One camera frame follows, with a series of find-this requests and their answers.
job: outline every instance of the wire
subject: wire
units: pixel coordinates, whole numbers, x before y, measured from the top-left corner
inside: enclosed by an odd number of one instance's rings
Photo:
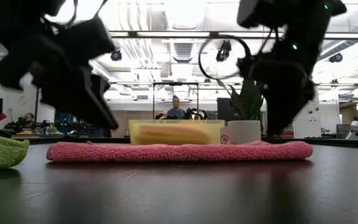
[[[265,46],[267,44],[267,41],[269,40],[270,36],[272,35],[272,32],[273,32],[273,30],[271,29],[270,32],[268,33],[266,39],[263,41],[262,45],[260,46],[258,55],[260,55],[262,53],[263,49],[265,48]]]
[[[252,55],[251,55],[250,48],[248,47],[248,45],[247,45],[242,39],[240,39],[240,38],[238,38],[238,37],[234,37],[234,36],[232,36],[232,35],[220,35],[219,37],[224,37],[225,39],[231,39],[231,40],[236,40],[236,41],[238,41],[238,42],[242,45],[242,47],[244,48],[244,51],[245,51],[245,53],[246,53],[246,58],[251,58]],[[204,42],[204,43],[202,44],[202,46],[201,46],[201,48],[200,48],[200,52],[199,52],[199,54],[198,54],[198,67],[200,68],[201,73],[202,73],[204,76],[206,76],[207,78],[210,78],[210,79],[213,79],[213,80],[227,79],[227,78],[231,78],[231,77],[237,76],[237,75],[239,74],[239,72],[234,72],[234,73],[232,73],[231,75],[226,75],[226,76],[224,76],[224,77],[219,77],[219,78],[217,78],[217,77],[214,78],[214,77],[212,77],[211,75],[208,75],[208,74],[206,73],[206,71],[204,70],[203,65],[202,65],[202,63],[201,63],[201,53],[202,53],[202,51],[204,50],[204,48],[205,48],[212,40],[214,40],[214,39],[208,39],[206,42]]]
[[[57,22],[51,22],[45,16],[42,18],[44,20],[45,25],[50,29],[51,27],[56,27],[59,31],[66,29],[67,27],[73,25],[75,19],[77,18],[77,6],[78,6],[78,0],[73,0],[74,4],[74,14],[71,17],[71,19],[65,24],[61,25]]]

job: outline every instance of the camera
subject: camera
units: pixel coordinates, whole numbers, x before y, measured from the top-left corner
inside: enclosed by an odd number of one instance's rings
[[[230,40],[224,40],[221,48],[218,50],[216,54],[216,61],[217,62],[224,62],[229,56],[231,51],[231,44]]]
[[[342,62],[343,56],[342,56],[341,53],[338,53],[338,54],[336,54],[336,55],[330,57],[328,60],[329,60],[331,63],[334,63],[334,62]]]
[[[121,54],[121,51],[120,49],[116,49],[114,50],[112,53],[111,53],[111,56],[110,56],[111,60],[113,62],[118,62],[122,59],[122,54]]]

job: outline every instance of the logo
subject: logo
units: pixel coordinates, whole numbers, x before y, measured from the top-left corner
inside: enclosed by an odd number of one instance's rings
[[[228,140],[229,140],[228,136],[225,135],[221,136],[221,144],[227,144]]]

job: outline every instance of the plant leaf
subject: plant leaf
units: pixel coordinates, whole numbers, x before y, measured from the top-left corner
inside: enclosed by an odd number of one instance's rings
[[[242,100],[242,110],[246,111],[246,120],[255,120],[259,117],[259,109],[262,106],[262,94],[255,85],[255,81],[244,79],[240,93]]]
[[[216,82],[218,83],[218,85],[219,85],[220,87],[223,87],[223,88],[227,91],[227,93],[229,94],[229,96],[231,96],[230,91],[226,88],[226,85],[225,85],[221,80],[216,80]]]
[[[241,95],[236,92],[234,87],[231,85],[229,85],[229,87],[231,88],[231,105],[239,114],[240,119],[247,119],[247,105],[244,103],[244,100],[241,98]]]

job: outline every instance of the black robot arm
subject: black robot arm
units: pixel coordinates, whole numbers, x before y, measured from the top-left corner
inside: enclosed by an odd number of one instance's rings
[[[116,48],[98,13],[74,25],[75,13],[64,25],[45,18],[56,16],[65,1],[0,0],[0,43],[9,51],[0,60],[0,84],[21,90],[19,80],[30,72],[34,85],[42,90],[43,103],[101,128],[116,129],[118,124],[103,98],[108,82],[93,77],[88,64]],[[340,0],[240,1],[240,26],[263,25],[276,34],[278,28],[286,27],[269,53],[251,55],[243,42],[247,56],[238,63],[241,76],[255,80],[268,102],[270,136],[279,134],[313,99],[310,75],[320,45],[331,16],[344,12]]]

